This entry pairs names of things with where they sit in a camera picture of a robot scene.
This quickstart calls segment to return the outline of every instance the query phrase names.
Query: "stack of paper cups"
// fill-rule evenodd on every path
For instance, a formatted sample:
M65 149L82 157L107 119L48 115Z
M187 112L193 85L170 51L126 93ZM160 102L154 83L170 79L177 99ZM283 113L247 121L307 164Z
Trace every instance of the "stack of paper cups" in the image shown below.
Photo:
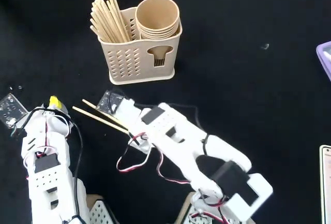
M173 0L144 0L136 10L136 23L143 39L166 39L179 27L179 8Z

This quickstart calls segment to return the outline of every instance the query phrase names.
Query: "black table surface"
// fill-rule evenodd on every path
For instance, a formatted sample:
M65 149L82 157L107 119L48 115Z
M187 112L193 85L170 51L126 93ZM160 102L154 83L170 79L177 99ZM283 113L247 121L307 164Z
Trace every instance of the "black table surface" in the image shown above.
M1 97L12 87L28 109L56 95L68 108L93 112L81 99L97 103L112 84L88 28L92 1L1 1ZM121 9L140 1L118 0ZM320 222L319 146L331 143L331 83L315 49L331 40L330 0L175 1L184 31L174 78L121 89L139 103L198 106L204 129L245 153L252 172L273 186L273 195L253 216L257 223ZM180 111L194 121L192 110ZM145 167L118 173L115 164L128 137L70 114L84 136L79 178L87 193L104 196L121 223L173 222L190 186L158 177L156 152ZM29 223L21 142L9 133L0 126L0 216L2 223ZM71 139L69 146L74 166L79 144ZM142 158L132 149L125 164ZM168 160L162 170L181 177Z

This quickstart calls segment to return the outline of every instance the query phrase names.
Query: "yellow component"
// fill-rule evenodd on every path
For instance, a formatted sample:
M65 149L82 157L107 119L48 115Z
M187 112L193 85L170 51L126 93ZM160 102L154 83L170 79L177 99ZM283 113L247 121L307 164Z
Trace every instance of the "yellow component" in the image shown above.
M61 102L58 100L56 96L51 96L50 98L50 106L55 105L58 109L62 108Z

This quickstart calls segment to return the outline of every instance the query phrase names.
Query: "chopsticks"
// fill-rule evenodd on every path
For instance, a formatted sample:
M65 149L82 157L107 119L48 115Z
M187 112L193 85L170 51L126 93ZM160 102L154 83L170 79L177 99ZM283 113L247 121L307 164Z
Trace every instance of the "chopsticks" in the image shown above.
M123 43L131 41L117 0L107 0L106 3L104 0L95 0L92 3L90 29L104 42Z
M82 101L83 101L83 103L87 104L87 105L90 106L91 108L97 110L97 109L96 109L96 106L95 106L94 104L88 102L88 101L85 100L85 99L82 99ZM98 116L96 116L96 115L94 115L94 114L91 114L91 113L89 113L89 112L87 112L87 111L85 111L85 110L83 110L83 109L77 108L76 106L72 106L72 109L74 109L74 110L76 110L77 112L80 112L81 114L84 114L84 115L86 115L86 116L88 116L88 117L90 117L90 118L92 118L92 119L95 119L95 120L97 120L97 121L99 121L99 122L101 122L101 123L104 123L104 124L106 124L106 125L108 125L108 126L110 126L110 127L112 127L112 128L115 128L115 129L118 130L118 131L121 131L121 132L123 132L123 133L129 135L129 131L127 130L128 128L127 128L125 125L123 125L118 119L116 119L115 117L113 117L113 116L111 116L111 115L109 115L109 114L106 114L106 113L103 113L103 112L97 110L98 112L102 113L103 115L105 115L106 117L108 117L109 119L111 119L112 121L114 121L114 122L120 124L120 125L123 126L124 128L119 127L119 126L117 126L117 125L115 125L115 124L113 124L113 123L111 123L111 122L108 122L108 121L106 121L106 120L104 120L104 119L102 119L102 118L100 118L100 117L98 117Z

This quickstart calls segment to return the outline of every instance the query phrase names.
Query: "white robotic arm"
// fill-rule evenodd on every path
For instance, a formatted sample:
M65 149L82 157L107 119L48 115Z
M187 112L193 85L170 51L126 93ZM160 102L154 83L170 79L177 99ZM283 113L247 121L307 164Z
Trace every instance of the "white robotic arm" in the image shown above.
M68 114L54 97L48 109ZM66 138L72 124L63 116L45 110L34 111L28 117L21 155L28 171L33 224L89 223L85 187L77 179L77 213L75 182L69 170L70 155ZM18 128L26 118L17 123Z
M132 99L123 98L120 103L117 100L109 104L116 104L113 116L127 126L130 133L143 132L148 137L137 138L138 144L131 143L133 147L144 153L155 147L180 168L197 192L191 203L201 213L220 216L220 207L227 218L246 221L272 194L272 186L262 175L247 174L251 162L243 153L219 137L208 135L166 103L142 111L134 106ZM195 161L200 155L219 158L226 163L213 178L208 178ZM215 204L225 198L226 201Z

